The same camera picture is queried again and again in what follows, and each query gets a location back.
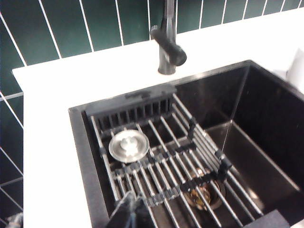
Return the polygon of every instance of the drain cover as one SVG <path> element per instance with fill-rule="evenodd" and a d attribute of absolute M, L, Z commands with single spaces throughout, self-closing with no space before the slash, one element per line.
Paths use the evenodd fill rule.
<path fill-rule="evenodd" d="M 136 130 L 124 130 L 116 134 L 109 144 L 109 152 L 116 160 L 124 163 L 143 158 L 149 149 L 147 136 Z"/>

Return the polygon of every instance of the white grout line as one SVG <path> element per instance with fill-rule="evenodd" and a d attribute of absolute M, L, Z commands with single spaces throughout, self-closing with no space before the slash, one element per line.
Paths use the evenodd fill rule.
<path fill-rule="evenodd" d="M 3 222 L 6 226 L 8 225 L 8 223 L 1 218 L 0 218 L 0 221 Z"/>
<path fill-rule="evenodd" d="M 149 40 L 151 40 L 151 19 L 150 19 L 150 0 L 147 0 L 147 8 L 148 8 L 148 32 L 149 32 Z"/>
<path fill-rule="evenodd" d="M 88 37 L 89 42 L 90 42 L 91 51 L 94 52 L 93 43 L 92 43 L 92 39 L 91 39 L 91 34 L 90 34 L 89 27 L 87 25 L 85 10 L 84 10 L 84 6 L 82 5 L 81 0 L 79 0 L 79 4 L 80 4 L 81 12 L 82 12 L 82 17 L 84 18 L 85 29 L 86 29 L 87 37 Z"/>
<path fill-rule="evenodd" d="M 204 0 L 201 0 L 201 5 L 200 5 L 200 14 L 199 14 L 199 29 L 201 27 L 201 20 L 203 18 L 203 7 L 204 7 Z"/>
<path fill-rule="evenodd" d="M 25 60 L 24 60 L 24 58 L 23 58 L 23 56 L 21 54 L 21 51 L 20 51 L 19 47 L 17 46 L 17 43 L 16 43 L 16 41 L 15 41 L 12 33 L 10 32 L 8 25 L 6 24 L 6 22 L 4 20 L 4 17 L 2 15 L 1 11 L 0 11 L 0 18 L 2 20 L 2 23 L 4 24 L 5 29 L 7 30 L 8 34 L 9 34 L 9 37 L 10 37 L 11 41 L 13 42 L 13 44 L 15 46 L 15 49 L 17 50 L 17 52 L 19 54 L 19 57 L 21 58 L 21 61 L 22 61 L 23 65 L 26 67 L 27 63 L 25 62 Z"/>
<path fill-rule="evenodd" d="M 23 176 L 23 173 L 21 172 L 21 170 L 18 168 L 18 166 L 15 164 L 15 162 L 13 162 L 13 160 L 7 155 L 7 153 L 5 153 L 5 151 L 3 150 L 2 147 L 0 147 L 0 150 L 4 153 L 4 155 L 8 158 L 8 160 L 13 164 L 13 166 L 15 166 L 15 168 L 18 170 L 18 172 Z"/>
<path fill-rule="evenodd" d="M 60 51 L 59 51 L 59 48 L 58 48 L 58 45 L 57 45 L 57 42 L 55 40 L 55 37 L 54 37 L 54 34 L 53 34 L 53 30 L 51 28 L 51 25 L 49 24 L 49 21 L 48 21 L 48 17 L 47 17 L 47 14 L 44 10 L 44 7 L 43 7 L 43 4 L 42 4 L 42 1 L 41 0 L 38 0 L 39 1 L 39 4 L 40 4 L 40 7 L 41 7 L 41 10 L 42 10 L 42 13 L 43 13 L 43 16 L 44 16 L 44 19 L 46 20 L 46 23 L 47 23 L 47 27 L 48 27 L 48 30 L 51 34 L 51 37 L 52 37 L 52 40 L 53 40 L 53 43 L 54 43 L 54 46 L 56 48 L 56 51 L 57 51 L 57 54 L 59 56 L 59 58 L 62 58 L 61 54 L 60 54 Z"/>
<path fill-rule="evenodd" d="M 116 5 L 116 13 L 117 13 L 117 19 L 118 19 L 118 27 L 119 27 L 119 34 L 120 34 L 120 41 L 122 43 L 122 46 L 124 45 L 124 38 L 123 38 L 123 31 L 122 31 L 122 25 L 120 23 L 120 16 L 119 16 L 119 9 L 118 9 L 118 2 L 115 0 Z"/>
<path fill-rule="evenodd" d="M 2 188 L 0 190 L 17 206 L 20 210 L 23 211 L 23 208 Z"/>
<path fill-rule="evenodd" d="M 16 120 L 18 121 L 19 125 L 23 129 L 23 125 L 22 125 L 20 119 L 17 117 L 17 115 L 15 114 L 14 110 L 11 108 L 10 104 L 8 103 L 8 101 L 6 100 L 5 96 L 3 95 L 3 93 L 1 91 L 0 91 L 0 96 L 3 98 L 4 102 L 6 103 L 6 105 L 8 106 L 8 108 L 10 109 L 10 111 L 13 113 L 14 117 L 16 118 Z"/>
<path fill-rule="evenodd" d="M 20 96 L 23 96 L 23 92 L 7 95 L 7 96 L 5 96 L 5 99 L 10 100 L 10 99 L 20 97 Z"/>
<path fill-rule="evenodd" d="M 247 4 L 248 4 L 248 0 L 246 0 L 246 3 L 245 3 L 245 7 L 244 7 L 244 12 L 243 12 L 242 20 L 244 20 L 244 18 L 245 18 L 246 9 L 247 9 Z"/>
<path fill-rule="evenodd" d="M 280 12 L 282 12 L 284 5 L 285 5 L 285 0 L 283 0 L 283 2 L 282 2 L 282 6 L 281 6 L 281 9 L 280 9 Z"/>
<path fill-rule="evenodd" d="M 179 8 L 179 0 L 176 0 L 176 5 L 175 5 L 175 34 L 177 34 L 177 12 Z"/>
<path fill-rule="evenodd" d="M 7 182 L 4 182 L 4 183 L 0 184 L 0 187 L 4 187 L 4 186 L 7 186 L 9 184 L 13 184 L 13 183 L 16 183 L 16 182 L 22 181 L 22 180 L 23 180 L 23 177 L 18 177 L 18 178 L 15 178 L 15 179 L 11 180 L 11 181 L 7 181 Z"/>
<path fill-rule="evenodd" d="M 221 22 L 221 24 L 223 24 L 223 23 L 224 23 L 224 17 L 225 17 L 226 5 L 227 5 L 227 0 L 225 0 L 225 3 L 224 3 L 223 16 L 222 16 L 222 22 Z"/>
<path fill-rule="evenodd" d="M 299 2 L 299 5 L 298 5 L 298 8 L 300 8 L 300 6 L 301 6 L 301 3 L 302 3 L 302 0 L 300 0 L 300 2 Z"/>
<path fill-rule="evenodd" d="M 265 13 L 265 9 L 266 9 L 267 2 L 268 2 L 268 0 L 265 0 L 265 4 L 264 4 L 264 7 L 263 7 L 263 11 L 262 11 L 262 16 L 263 16 L 264 13 Z"/>

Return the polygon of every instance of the faucet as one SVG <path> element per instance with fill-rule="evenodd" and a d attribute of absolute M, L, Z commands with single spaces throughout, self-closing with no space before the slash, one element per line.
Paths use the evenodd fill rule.
<path fill-rule="evenodd" d="M 151 37 L 160 45 L 160 65 L 158 72 L 164 75 L 175 73 L 175 66 L 180 66 L 187 59 L 186 53 L 175 43 L 174 0 L 165 0 L 161 28 L 151 27 Z"/>

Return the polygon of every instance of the black sink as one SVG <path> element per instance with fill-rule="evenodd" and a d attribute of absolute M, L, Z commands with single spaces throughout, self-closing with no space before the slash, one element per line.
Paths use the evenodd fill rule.
<path fill-rule="evenodd" d="M 304 95 L 252 61 L 171 84 L 233 163 L 232 172 L 263 213 L 278 209 L 290 225 L 304 219 Z M 104 227 L 114 210 L 105 166 L 87 116 L 89 107 L 102 102 L 69 109 L 94 228 Z M 222 220 L 223 227 L 237 227 L 227 216 Z"/>

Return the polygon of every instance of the countertop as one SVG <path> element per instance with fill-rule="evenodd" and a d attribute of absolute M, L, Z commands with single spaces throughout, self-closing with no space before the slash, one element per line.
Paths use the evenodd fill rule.
<path fill-rule="evenodd" d="M 284 77 L 304 8 L 177 35 L 187 62 L 157 72 L 145 41 L 13 70 L 24 91 L 24 227 L 91 227 L 68 108 L 251 59 Z"/>

